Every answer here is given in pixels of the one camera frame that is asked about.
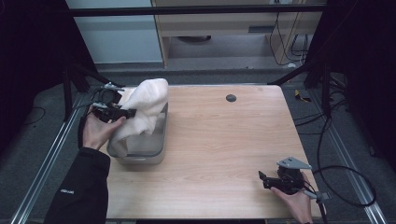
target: white logo on sleeve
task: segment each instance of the white logo on sleeve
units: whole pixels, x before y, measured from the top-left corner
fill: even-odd
[[[74,194],[73,190],[69,190],[69,189],[61,189],[62,193],[68,193],[68,194]]]

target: human hand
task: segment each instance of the human hand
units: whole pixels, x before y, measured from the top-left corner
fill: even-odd
[[[302,175],[305,180],[305,184],[309,184],[308,178],[303,172]],[[271,187],[271,191],[286,204],[291,215],[299,223],[313,223],[311,215],[311,199],[308,195],[304,194],[302,190],[292,195],[286,194],[275,187]]]
[[[93,149],[101,148],[125,120],[125,117],[121,117],[114,123],[111,123],[111,120],[109,123],[104,123],[93,113],[88,113],[82,133],[82,146]]]

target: black jacket sleeve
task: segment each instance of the black jacket sleeve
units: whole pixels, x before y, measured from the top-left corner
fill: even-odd
[[[110,158],[83,147],[52,200],[45,224],[106,223]]]

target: white cloth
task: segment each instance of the white cloth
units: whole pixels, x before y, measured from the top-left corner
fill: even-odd
[[[109,144],[120,141],[131,135],[152,134],[158,115],[168,102],[168,82],[163,78],[148,79],[135,89],[120,91],[121,109],[136,109],[134,118],[125,122],[113,133]],[[126,157],[127,148],[114,148],[118,157]]]

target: wooden tabletop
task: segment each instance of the wooden tabletop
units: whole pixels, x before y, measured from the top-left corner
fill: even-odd
[[[107,218],[291,217],[258,175],[277,177],[276,162],[290,156],[307,163],[278,86],[170,87],[165,139],[158,165],[111,159]]]

